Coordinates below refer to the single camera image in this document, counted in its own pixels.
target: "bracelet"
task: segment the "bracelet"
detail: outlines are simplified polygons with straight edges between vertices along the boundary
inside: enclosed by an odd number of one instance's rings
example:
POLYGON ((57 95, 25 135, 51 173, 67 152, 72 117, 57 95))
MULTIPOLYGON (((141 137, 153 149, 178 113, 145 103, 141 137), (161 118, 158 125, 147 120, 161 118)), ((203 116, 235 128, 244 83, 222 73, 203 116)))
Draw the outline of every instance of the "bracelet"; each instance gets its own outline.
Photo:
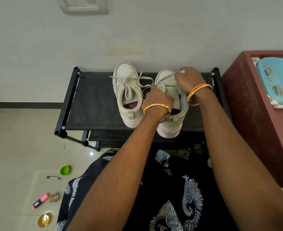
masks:
POLYGON ((189 105, 191 105, 191 106, 197 106, 197 105, 199 105, 198 103, 197 103, 197 104, 190 104, 190 100, 191 100, 191 97, 192 97, 199 89, 202 89, 202 88, 204 88, 204 87, 209 87, 209 88, 211 89, 211 91, 212 91, 212 86, 211 86, 210 84, 206 84, 206 83, 200 84, 200 85, 194 87, 194 88, 191 90, 191 92, 190 92, 190 94, 188 95, 188 97, 187 97, 187 102, 189 103, 189 105))
POLYGON ((166 121, 170 117, 171 110, 170 110, 170 108, 167 105, 164 105, 164 104, 152 104, 152 105, 149 105, 146 108, 144 108, 144 114, 146 113, 147 109, 152 107, 152 106, 162 106, 162 107, 166 108, 167 111, 168 111, 168 117, 166 119, 164 119, 163 121, 160 121, 160 123, 163 123, 164 121, 166 121))

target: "shoelace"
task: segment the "shoelace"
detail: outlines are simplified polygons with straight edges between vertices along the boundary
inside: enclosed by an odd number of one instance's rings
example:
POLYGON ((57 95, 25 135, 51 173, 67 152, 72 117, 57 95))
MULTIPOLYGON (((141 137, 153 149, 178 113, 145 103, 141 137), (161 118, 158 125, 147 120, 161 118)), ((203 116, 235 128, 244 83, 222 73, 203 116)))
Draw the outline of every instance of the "shoelace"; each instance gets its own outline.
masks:
POLYGON ((119 79, 120 82, 125 86, 125 98, 127 100, 131 100, 132 99, 132 89, 131 89, 131 87, 133 88, 133 82, 134 81, 136 81, 137 84, 140 87, 149 87, 149 86, 151 86, 154 83, 153 78, 141 76, 142 72, 139 74, 139 76, 137 76, 137 78, 131 77, 131 75, 135 75, 135 73, 132 72, 131 74, 126 74, 124 76, 110 76, 111 78, 119 79), (147 84, 147 85, 143 86, 139 82, 140 79, 151 79, 152 80, 152 84, 147 84))
MULTIPOLYGON (((170 78, 170 77, 173 77, 174 75, 175 75, 175 73, 171 73, 171 74, 167 75, 166 77, 164 77, 164 78, 162 78, 161 80, 157 81, 157 83, 156 83, 155 85, 156 85, 156 86, 159 85, 160 82, 162 82, 162 81, 164 81, 165 79, 168 79, 168 78, 170 78)), ((143 86, 143 87, 146 87, 146 88, 142 91, 144 98, 146 98, 146 96, 144 95, 144 91, 145 91, 147 88, 149 88, 151 85, 152 85, 152 84, 148 84, 148 85, 146 85, 146 86, 143 86)))

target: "white sneaker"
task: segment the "white sneaker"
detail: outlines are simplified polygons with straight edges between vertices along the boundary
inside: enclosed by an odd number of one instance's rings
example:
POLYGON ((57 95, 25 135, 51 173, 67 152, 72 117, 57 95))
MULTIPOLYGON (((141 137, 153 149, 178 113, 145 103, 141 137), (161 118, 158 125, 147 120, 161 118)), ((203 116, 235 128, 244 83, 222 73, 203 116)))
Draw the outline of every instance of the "white sneaker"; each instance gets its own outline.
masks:
POLYGON ((189 104, 187 103, 187 96, 182 91, 175 80, 174 72, 169 69, 161 70, 155 78, 155 85, 167 96, 171 96, 174 99, 172 112, 179 111, 178 114, 170 115, 170 117, 163 123, 160 123, 157 132, 160 136, 171 139, 176 137, 181 130, 184 117, 189 110, 189 104))
POLYGON ((117 104, 124 124, 129 128, 136 128, 143 117, 141 105, 143 95, 139 79, 153 79, 138 76, 136 69, 128 62, 121 62, 116 66, 113 76, 113 88, 117 97, 117 104))

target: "blue tray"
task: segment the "blue tray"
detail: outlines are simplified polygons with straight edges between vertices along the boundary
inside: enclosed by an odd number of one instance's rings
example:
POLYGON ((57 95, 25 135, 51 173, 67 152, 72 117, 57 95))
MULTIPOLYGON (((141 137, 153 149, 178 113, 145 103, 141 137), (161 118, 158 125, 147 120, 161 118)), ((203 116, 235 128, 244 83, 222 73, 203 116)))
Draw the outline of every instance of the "blue tray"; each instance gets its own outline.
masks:
POLYGON ((283 104, 283 58, 263 58, 256 69, 267 94, 283 104))

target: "white wall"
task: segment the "white wall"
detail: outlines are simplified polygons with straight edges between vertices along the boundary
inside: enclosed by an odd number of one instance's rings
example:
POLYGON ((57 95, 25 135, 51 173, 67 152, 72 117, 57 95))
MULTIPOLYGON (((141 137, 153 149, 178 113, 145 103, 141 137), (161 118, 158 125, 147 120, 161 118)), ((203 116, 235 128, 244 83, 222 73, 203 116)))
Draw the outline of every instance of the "white wall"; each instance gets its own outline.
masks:
POLYGON ((0 0, 0 101, 62 102, 75 66, 224 72, 244 50, 283 49, 283 0, 108 0, 67 16, 55 0, 0 0))

